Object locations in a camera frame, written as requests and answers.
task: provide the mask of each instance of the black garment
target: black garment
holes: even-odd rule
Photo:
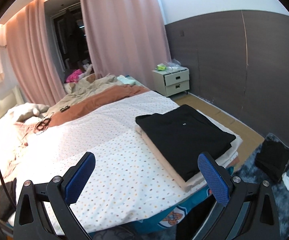
[[[236,138],[188,105],[166,114],[137,116],[136,123],[185,181],[199,172],[201,152],[217,159]]]
[[[79,28],[75,17],[69,10],[65,14],[66,21],[66,45],[69,53],[69,60],[75,63],[79,60],[84,60],[84,52],[87,50],[87,42],[83,31]]]
[[[204,220],[208,217],[215,198],[213,195],[202,201],[198,206],[191,209],[191,211],[182,219],[177,225],[176,240],[191,240],[198,231]]]
[[[6,183],[6,188],[14,203],[16,202],[16,183],[16,178],[13,181]],[[12,208],[9,199],[3,190],[3,187],[0,186],[0,219],[6,222],[13,213],[14,209]]]
[[[281,142],[265,140],[254,163],[275,183],[278,183],[289,165],[289,150]]]

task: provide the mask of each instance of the nightstand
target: nightstand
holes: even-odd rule
[[[154,86],[158,93],[169,97],[186,91],[189,87],[189,69],[177,71],[152,70]]]

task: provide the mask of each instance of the white patterned sheet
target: white patterned sheet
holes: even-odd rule
[[[185,193],[134,130],[136,116],[163,114],[177,107],[169,98],[150,91],[32,135],[17,176],[17,199],[27,179],[35,184],[49,182],[90,151],[96,157],[96,168],[77,203],[70,205],[87,232],[146,219],[181,202],[205,181]],[[231,154],[227,162],[236,156],[236,152]],[[62,234],[49,203],[46,209],[56,233]]]

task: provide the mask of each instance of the bed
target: bed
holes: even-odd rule
[[[117,80],[113,78],[105,84],[108,86],[112,82]],[[88,98],[99,98],[102,92],[93,93]],[[69,94],[63,103],[76,101],[77,97],[81,99],[85,97],[84,94]],[[47,114],[55,116],[62,105],[60,102]],[[63,175],[86,151],[90,151],[95,154],[96,168],[78,202],[70,206],[88,233],[125,223],[130,223],[140,234],[176,225],[211,192],[204,180],[189,192],[184,192],[136,132],[135,117],[163,114],[177,107],[169,98],[146,90],[119,98],[118,101],[113,100],[80,118],[48,127],[44,132],[32,133],[27,138],[27,153],[18,164],[17,199],[27,179],[35,184],[48,182],[56,175]],[[209,119],[220,129],[234,134]],[[238,135],[236,137],[231,150],[217,160],[231,172],[233,168],[230,165],[237,161],[237,148],[242,142]],[[63,232],[49,203],[46,203],[46,209],[55,232],[61,235]]]

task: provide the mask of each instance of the folded beige clothing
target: folded beige clothing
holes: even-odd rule
[[[47,111],[47,114],[56,113],[65,106],[73,106],[90,96],[105,91],[107,88],[113,87],[115,85],[123,85],[123,83],[117,80],[117,77],[114,75],[109,75],[107,77],[97,79],[92,83],[89,83],[87,79],[88,77],[79,80],[79,82],[76,84],[76,86],[79,87],[79,90],[66,95],[58,103],[50,107]]]
[[[225,132],[229,132],[236,136],[236,139],[231,142],[231,148],[228,151],[226,151],[223,155],[221,155],[216,160],[216,162],[219,165],[224,166],[225,168],[238,164],[239,158],[238,158],[237,149],[242,143],[242,139],[240,138],[240,136],[233,133],[228,128],[224,127],[223,125],[219,124],[217,121],[213,120],[212,118],[208,116],[206,117],[210,121],[212,121],[215,125],[217,125],[221,130]],[[201,172],[199,172],[196,175],[194,175],[192,178],[190,178],[187,182],[185,182],[184,179],[176,172],[176,170],[171,166],[171,164],[166,160],[166,158],[162,155],[162,153],[150,140],[148,135],[141,129],[141,127],[139,125],[136,125],[135,130],[141,135],[142,139],[144,140],[148,148],[151,150],[151,152],[154,154],[154,156],[157,158],[157,160],[161,163],[161,165],[166,169],[166,171],[170,174],[170,176],[185,192],[189,192],[190,189],[192,189],[194,186],[204,181],[204,178]]]

